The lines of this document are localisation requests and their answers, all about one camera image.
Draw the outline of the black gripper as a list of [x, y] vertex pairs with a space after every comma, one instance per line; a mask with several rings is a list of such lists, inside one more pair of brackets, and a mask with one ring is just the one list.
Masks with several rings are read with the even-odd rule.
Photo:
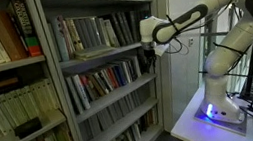
[[146, 57], [146, 69], [150, 71], [150, 67], [155, 66], [156, 55], [155, 55], [155, 42], [145, 42], [142, 44], [144, 49], [144, 56]]

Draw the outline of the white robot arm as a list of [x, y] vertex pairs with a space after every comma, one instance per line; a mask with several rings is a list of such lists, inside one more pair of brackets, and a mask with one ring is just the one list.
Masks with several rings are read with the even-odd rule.
[[157, 44], [165, 45], [207, 15], [235, 3], [243, 17], [207, 57], [204, 63], [205, 89], [200, 109], [212, 120], [239, 124], [244, 116], [239, 105], [226, 96], [226, 73], [253, 43], [253, 0], [199, 0], [189, 11], [174, 20], [150, 16], [140, 21], [142, 48], [152, 56]]

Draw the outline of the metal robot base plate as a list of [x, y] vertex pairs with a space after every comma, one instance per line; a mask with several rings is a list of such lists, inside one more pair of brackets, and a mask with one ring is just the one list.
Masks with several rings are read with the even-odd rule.
[[220, 120], [216, 120], [216, 116], [218, 116], [218, 112], [214, 111], [214, 105], [208, 105], [208, 108], [203, 112], [201, 109], [198, 109], [195, 112], [194, 118], [200, 120], [203, 123], [207, 123], [208, 125], [215, 126], [218, 128], [222, 128], [223, 130], [227, 130], [230, 132], [234, 132], [238, 135], [245, 136], [247, 132], [247, 114], [241, 112], [241, 118], [237, 122], [223, 122]]

